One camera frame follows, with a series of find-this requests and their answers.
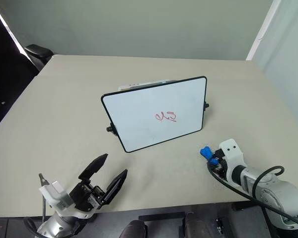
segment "whiteboard stand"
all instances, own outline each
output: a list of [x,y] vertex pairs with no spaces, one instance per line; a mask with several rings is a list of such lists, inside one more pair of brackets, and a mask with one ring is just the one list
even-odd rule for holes
[[101,102],[106,128],[133,152],[202,129],[207,78],[204,76],[107,93]]

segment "floor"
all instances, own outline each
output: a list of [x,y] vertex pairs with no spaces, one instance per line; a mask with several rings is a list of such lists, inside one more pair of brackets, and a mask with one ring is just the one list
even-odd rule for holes
[[[225,238],[220,235],[215,219],[221,216],[229,216],[234,223],[236,238],[270,238],[268,229],[259,207],[251,207],[241,211],[233,211],[230,203],[216,203],[193,206],[156,208],[125,212],[101,213],[96,219],[76,236],[76,238],[118,238],[124,227],[138,216],[194,211],[203,219],[211,233],[210,238]],[[170,219],[146,222],[148,226],[148,238],[178,238],[179,226],[182,219]],[[0,238],[33,238],[26,230],[22,218],[0,218]]]

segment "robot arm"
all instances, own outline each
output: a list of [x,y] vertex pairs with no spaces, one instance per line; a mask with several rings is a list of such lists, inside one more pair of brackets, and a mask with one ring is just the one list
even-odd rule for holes
[[124,170],[113,179],[106,192],[90,184],[90,177],[104,165],[106,158],[107,154],[104,154],[92,161],[80,174],[78,178],[81,181],[69,194],[59,182],[49,184],[40,175],[44,185],[39,190],[56,212],[37,232],[34,231],[34,223],[29,218],[24,220],[26,227],[36,237],[41,238],[68,238],[77,235],[97,210],[112,201],[126,179],[127,170]]
[[[212,171],[233,187],[241,186],[253,198],[284,212],[298,220],[298,189],[291,183],[279,180],[277,175],[283,167],[273,167],[262,173],[248,167],[237,143],[227,140],[219,145],[219,150],[208,159]],[[269,173],[282,169],[277,174]],[[289,234],[298,233],[298,224],[276,212],[266,209],[270,222],[280,231]]]

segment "red writing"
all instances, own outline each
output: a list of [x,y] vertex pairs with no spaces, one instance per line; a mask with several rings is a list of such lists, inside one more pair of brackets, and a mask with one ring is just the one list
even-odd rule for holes
[[155,118],[159,121],[162,121],[163,119],[167,119],[170,121],[176,121],[175,118],[177,117],[176,114],[174,114],[173,112],[167,112],[167,115],[165,115],[163,112],[161,112],[161,114],[156,114]]

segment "gray wall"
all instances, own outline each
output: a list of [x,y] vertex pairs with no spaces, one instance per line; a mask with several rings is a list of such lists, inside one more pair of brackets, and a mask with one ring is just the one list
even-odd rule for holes
[[0,0],[22,46],[59,54],[244,60],[272,0]]
[[253,60],[298,119],[298,0],[282,0]]

